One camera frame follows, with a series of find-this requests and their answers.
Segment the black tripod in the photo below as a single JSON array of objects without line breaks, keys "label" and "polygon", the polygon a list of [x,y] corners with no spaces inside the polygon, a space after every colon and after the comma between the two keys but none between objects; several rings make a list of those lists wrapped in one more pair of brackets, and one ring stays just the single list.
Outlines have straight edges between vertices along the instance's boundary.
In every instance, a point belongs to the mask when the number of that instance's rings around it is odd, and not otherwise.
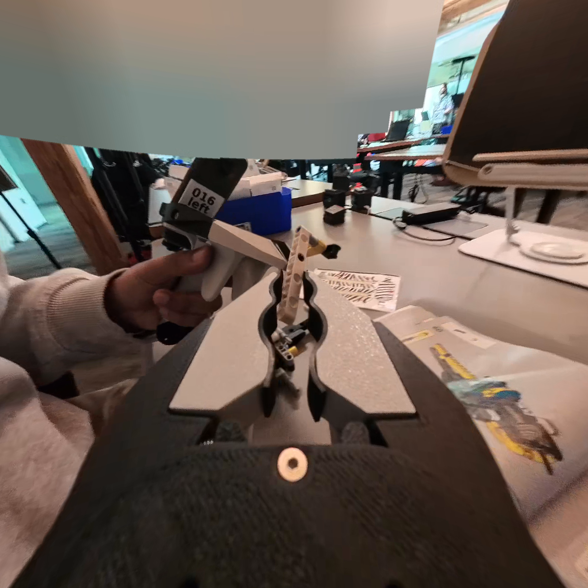
[{"label": "black tripod", "polygon": [[17,189],[17,185],[11,179],[9,174],[6,173],[3,167],[1,167],[1,198],[4,200],[5,204],[9,207],[12,213],[18,218],[19,222],[23,225],[26,234],[35,241],[35,243],[40,247],[40,250],[44,253],[45,257],[51,262],[52,266],[57,269],[61,270],[63,267],[49,250],[49,248],[44,244],[44,242],[40,239],[37,232],[33,230],[32,227],[26,222],[24,217],[20,214],[20,212],[16,209],[16,207],[11,203],[11,201],[7,198],[5,192],[8,190]]}]

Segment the blue plastic bin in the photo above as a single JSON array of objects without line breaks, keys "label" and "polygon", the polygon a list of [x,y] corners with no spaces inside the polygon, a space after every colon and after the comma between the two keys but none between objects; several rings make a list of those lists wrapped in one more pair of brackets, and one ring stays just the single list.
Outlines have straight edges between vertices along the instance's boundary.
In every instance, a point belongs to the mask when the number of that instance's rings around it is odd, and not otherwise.
[{"label": "blue plastic bin", "polygon": [[248,225],[251,232],[270,236],[291,230],[292,190],[228,200],[216,220],[234,226]]}]

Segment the background wooden desk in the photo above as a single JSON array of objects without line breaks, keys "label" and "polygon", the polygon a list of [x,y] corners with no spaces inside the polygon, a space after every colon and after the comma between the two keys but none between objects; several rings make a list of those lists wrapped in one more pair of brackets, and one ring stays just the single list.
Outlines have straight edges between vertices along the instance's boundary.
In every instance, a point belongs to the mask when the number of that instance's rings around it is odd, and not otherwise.
[{"label": "background wooden desk", "polygon": [[442,158],[448,135],[427,139],[371,143],[357,150],[357,161],[367,169],[379,163],[380,196],[401,200],[405,175],[443,175]]}]

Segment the lego instruction booklet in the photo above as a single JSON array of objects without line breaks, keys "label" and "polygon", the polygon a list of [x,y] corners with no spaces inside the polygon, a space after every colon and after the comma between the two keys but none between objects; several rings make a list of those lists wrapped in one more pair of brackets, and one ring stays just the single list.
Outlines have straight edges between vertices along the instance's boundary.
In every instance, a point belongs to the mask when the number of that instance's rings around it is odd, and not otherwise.
[{"label": "lego instruction booklet", "polygon": [[460,401],[566,587],[587,587],[587,366],[408,306],[375,319]]}]

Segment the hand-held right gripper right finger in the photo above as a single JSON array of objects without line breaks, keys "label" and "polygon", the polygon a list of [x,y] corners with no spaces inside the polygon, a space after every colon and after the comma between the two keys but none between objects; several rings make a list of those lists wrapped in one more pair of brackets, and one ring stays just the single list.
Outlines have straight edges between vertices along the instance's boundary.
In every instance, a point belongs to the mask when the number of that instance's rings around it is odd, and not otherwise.
[{"label": "hand-held right gripper right finger", "polygon": [[367,314],[312,272],[303,278],[313,420],[376,422],[416,417],[396,367]]}]

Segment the multicoloured lego technic model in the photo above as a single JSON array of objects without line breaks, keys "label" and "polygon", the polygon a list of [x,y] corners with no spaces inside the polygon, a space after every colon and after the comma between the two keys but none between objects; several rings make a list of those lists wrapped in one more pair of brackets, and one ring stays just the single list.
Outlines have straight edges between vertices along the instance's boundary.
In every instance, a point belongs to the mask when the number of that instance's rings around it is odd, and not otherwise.
[{"label": "multicoloured lego technic model", "polygon": [[293,234],[288,262],[282,277],[281,297],[276,306],[277,327],[271,335],[275,351],[275,369],[268,390],[263,392],[263,412],[270,416],[277,397],[285,393],[293,399],[299,397],[299,389],[292,381],[295,358],[305,349],[304,340],[308,335],[308,320],[295,323],[303,294],[303,278],[308,258],[323,256],[336,259],[341,246],[326,243],[308,229],[298,226]]}]

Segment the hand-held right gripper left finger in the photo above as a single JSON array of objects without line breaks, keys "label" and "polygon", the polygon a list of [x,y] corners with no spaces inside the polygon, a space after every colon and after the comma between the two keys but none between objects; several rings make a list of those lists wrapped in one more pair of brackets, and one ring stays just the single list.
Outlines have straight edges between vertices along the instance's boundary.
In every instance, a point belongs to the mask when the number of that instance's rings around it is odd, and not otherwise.
[{"label": "hand-held right gripper left finger", "polygon": [[236,422],[271,415],[278,289],[279,272],[269,271],[217,313],[169,404],[172,413]]}]

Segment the person's left hand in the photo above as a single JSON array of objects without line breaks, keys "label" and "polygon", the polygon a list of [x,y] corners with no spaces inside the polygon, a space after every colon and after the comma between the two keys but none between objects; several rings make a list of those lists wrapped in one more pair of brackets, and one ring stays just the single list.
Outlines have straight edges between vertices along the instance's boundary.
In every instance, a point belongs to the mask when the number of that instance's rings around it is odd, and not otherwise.
[{"label": "person's left hand", "polygon": [[196,327],[222,306],[222,298],[206,301],[197,291],[179,292],[172,287],[181,277],[204,272],[212,250],[204,246],[195,251],[169,254],[144,261],[110,280],[104,306],[110,320],[136,333],[153,331],[164,321],[181,327]]}]

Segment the monitor on white stand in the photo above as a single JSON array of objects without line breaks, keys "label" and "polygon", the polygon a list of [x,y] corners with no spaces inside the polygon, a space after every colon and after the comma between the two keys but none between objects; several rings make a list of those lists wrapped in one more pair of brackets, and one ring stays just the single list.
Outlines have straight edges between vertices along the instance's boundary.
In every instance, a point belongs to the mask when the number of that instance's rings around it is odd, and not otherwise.
[{"label": "monitor on white stand", "polygon": [[509,1],[443,168],[467,186],[587,190],[587,1]]}]

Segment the wooden post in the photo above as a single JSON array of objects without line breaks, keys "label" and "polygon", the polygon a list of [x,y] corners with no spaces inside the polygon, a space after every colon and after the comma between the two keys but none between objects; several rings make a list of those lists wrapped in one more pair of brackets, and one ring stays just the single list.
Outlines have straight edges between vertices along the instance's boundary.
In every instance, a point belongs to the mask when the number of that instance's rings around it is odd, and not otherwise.
[{"label": "wooden post", "polygon": [[99,275],[128,267],[119,239],[72,145],[22,138]]}]

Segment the person's left forearm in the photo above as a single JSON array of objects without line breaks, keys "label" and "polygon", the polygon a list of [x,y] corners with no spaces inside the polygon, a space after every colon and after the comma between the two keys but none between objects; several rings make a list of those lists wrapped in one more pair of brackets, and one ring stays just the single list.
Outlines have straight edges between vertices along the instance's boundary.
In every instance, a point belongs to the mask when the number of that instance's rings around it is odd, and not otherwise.
[{"label": "person's left forearm", "polygon": [[33,390],[77,364],[136,344],[107,314],[107,287],[124,273],[63,269],[22,280],[1,257],[1,387]]}]

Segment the black power adapter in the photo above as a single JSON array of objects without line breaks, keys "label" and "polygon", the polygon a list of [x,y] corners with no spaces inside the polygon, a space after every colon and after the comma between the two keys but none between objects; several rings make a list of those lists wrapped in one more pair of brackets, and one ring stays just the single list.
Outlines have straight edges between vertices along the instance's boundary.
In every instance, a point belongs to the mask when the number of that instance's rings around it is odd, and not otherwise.
[{"label": "black power adapter", "polygon": [[420,205],[403,210],[401,221],[407,226],[425,226],[455,219],[460,212],[460,205],[452,202]]}]

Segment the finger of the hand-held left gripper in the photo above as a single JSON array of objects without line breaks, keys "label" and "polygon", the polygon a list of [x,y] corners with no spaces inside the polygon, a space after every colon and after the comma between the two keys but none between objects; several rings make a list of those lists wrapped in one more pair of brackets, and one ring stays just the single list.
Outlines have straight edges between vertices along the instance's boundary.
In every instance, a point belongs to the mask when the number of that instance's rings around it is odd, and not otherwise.
[{"label": "finger of the hand-held left gripper", "polygon": [[212,222],[207,237],[195,237],[195,246],[204,244],[213,249],[210,270],[229,268],[242,258],[251,258],[281,270],[285,270],[288,264],[288,256],[270,239],[219,220]]}]

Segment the zebra striped sticker sheet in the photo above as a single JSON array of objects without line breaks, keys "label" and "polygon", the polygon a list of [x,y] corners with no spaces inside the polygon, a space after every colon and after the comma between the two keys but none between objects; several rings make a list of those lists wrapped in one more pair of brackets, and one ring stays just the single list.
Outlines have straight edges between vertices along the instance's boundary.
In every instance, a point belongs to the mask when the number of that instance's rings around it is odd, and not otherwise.
[{"label": "zebra striped sticker sheet", "polygon": [[360,309],[383,313],[396,310],[400,276],[327,269],[312,273]]}]

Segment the person's grey sweater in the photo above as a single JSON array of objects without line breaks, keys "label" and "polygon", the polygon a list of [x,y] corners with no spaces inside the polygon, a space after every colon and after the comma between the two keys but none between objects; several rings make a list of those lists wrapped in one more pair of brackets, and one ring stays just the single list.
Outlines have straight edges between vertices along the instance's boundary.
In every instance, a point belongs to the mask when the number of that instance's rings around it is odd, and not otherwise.
[{"label": "person's grey sweater", "polygon": [[41,393],[1,360],[1,587],[55,523],[95,437],[137,379],[69,401]]}]

